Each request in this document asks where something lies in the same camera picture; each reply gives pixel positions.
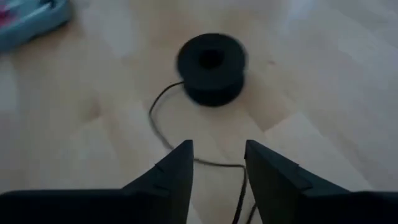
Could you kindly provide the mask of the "grey plastic tray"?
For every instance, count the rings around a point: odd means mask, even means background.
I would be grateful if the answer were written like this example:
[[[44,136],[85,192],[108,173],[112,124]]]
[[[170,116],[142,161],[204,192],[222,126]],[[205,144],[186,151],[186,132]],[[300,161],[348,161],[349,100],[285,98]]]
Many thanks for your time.
[[[70,0],[0,0],[0,53],[51,32],[71,18]]]

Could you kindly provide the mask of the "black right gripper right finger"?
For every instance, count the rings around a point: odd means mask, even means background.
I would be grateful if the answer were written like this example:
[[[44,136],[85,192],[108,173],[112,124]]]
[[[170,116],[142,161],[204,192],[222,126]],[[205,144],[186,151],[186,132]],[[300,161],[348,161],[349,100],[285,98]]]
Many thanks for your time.
[[[398,224],[398,192],[347,190],[255,140],[244,159],[263,224]]]

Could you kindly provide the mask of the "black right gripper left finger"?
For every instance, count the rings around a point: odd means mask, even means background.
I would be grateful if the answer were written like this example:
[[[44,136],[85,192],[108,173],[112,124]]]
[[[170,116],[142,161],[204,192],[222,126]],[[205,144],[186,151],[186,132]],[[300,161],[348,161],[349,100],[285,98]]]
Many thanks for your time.
[[[16,190],[0,195],[0,224],[186,224],[193,142],[185,140],[120,189]]]

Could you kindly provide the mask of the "black cable spool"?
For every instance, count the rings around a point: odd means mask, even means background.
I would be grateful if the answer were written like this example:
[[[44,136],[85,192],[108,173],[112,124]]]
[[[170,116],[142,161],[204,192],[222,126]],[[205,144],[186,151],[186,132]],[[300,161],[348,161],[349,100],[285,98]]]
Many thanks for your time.
[[[202,106],[219,107],[236,99],[244,86],[245,67],[243,44],[227,34],[193,37],[176,57],[185,93]]]

